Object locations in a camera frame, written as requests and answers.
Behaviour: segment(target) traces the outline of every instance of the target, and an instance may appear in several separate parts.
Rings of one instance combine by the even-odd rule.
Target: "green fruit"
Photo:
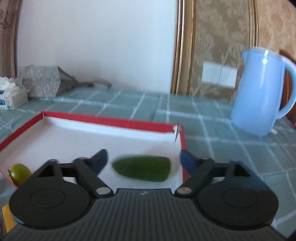
[[[126,157],[112,163],[118,174],[150,182],[164,182],[170,175],[171,165],[171,160],[163,156]]]
[[[9,175],[13,183],[19,187],[24,181],[26,181],[31,175],[31,171],[23,164],[15,164],[10,170],[8,170]]]

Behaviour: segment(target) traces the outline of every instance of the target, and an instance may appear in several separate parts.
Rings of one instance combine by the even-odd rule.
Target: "yellow object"
[[[14,227],[16,226],[16,223],[11,215],[8,205],[5,205],[2,207],[2,214],[3,214],[6,232],[9,233],[12,229],[14,229]]]
[[[23,164],[15,164],[10,170],[8,170],[9,175],[13,183],[19,187],[24,181],[26,181],[31,175],[31,171]]]

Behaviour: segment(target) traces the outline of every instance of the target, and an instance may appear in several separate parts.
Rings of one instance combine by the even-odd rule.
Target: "yellow wooden block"
[[[11,215],[8,205],[5,205],[2,207],[2,214],[3,214],[6,232],[8,233],[16,226],[15,220],[13,219],[13,217]]]

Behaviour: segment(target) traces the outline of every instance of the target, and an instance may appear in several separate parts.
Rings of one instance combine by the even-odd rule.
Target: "green checkered tablecloth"
[[[217,162],[242,161],[277,194],[272,226],[284,236],[296,229],[296,132],[286,119],[277,135],[257,137],[233,126],[231,103],[202,97],[144,93],[126,89],[77,88],[57,98],[33,99],[14,111],[0,112],[0,141],[43,110],[83,115],[180,123],[187,149]],[[2,203],[13,189],[0,179]]]

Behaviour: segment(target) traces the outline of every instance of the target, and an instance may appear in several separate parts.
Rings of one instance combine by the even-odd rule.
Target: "blue kettle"
[[[232,123],[254,135],[266,136],[277,119],[285,116],[296,101],[296,65],[287,57],[262,48],[242,52],[244,72],[230,114]],[[284,75],[292,77],[292,92],[281,110]]]

